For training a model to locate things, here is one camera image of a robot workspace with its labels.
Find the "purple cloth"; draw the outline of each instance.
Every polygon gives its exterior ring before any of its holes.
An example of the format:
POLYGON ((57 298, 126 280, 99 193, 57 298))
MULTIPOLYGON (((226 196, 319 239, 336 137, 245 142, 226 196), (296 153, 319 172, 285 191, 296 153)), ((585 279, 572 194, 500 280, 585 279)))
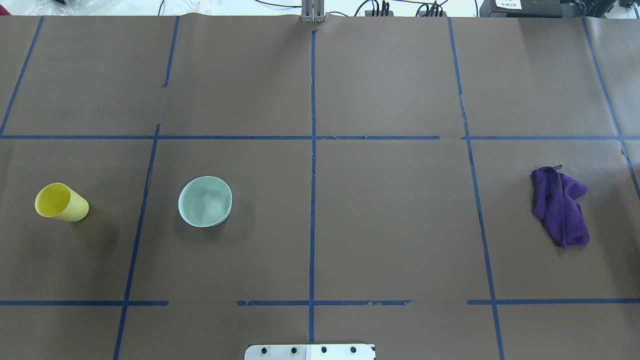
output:
POLYGON ((533 215, 540 219, 556 245, 567 249, 589 243, 580 204, 574 201, 589 189, 580 181, 557 172, 561 167, 541 167, 531 173, 533 215))

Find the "light green bowl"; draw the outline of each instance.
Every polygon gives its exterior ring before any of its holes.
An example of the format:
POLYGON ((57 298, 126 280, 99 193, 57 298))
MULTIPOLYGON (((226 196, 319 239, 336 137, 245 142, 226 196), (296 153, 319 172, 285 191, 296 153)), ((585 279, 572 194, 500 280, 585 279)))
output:
POLYGON ((178 211, 187 224, 216 226, 231 213, 231 189, 221 179, 202 176, 191 180, 180 192, 178 211))

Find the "label sticker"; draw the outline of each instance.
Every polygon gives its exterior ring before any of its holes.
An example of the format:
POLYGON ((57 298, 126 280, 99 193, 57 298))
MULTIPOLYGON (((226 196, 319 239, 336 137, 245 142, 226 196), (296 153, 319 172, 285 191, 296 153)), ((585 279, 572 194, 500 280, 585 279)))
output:
POLYGON ((522 10, 520 0, 495 0, 495 5, 499 8, 522 10))

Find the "white bracket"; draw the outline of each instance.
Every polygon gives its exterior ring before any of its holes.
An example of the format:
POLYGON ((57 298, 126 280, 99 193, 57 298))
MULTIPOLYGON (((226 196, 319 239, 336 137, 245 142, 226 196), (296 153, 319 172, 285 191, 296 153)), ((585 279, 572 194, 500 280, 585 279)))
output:
POLYGON ((244 360, 375 360, 371 344, 251 345, 244 360))
POLYGON ((324 0, 302 0, 302 22, 324 22, 324 0))

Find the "cup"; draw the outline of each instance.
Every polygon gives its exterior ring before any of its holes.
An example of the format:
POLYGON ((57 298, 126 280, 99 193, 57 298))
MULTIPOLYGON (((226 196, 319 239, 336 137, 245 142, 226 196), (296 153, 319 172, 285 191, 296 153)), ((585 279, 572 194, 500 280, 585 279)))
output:
POLYGON ((215 176, 202 176, 182 189, 178 212, 191 226, 216 226, 231 213, 232 199, 231 189, 224 181, 215 176))
POLYGON ((89 203, 67 185, 53 183, 36 196, 36 211, 45 218, 80 221, 89 212, 89 203))

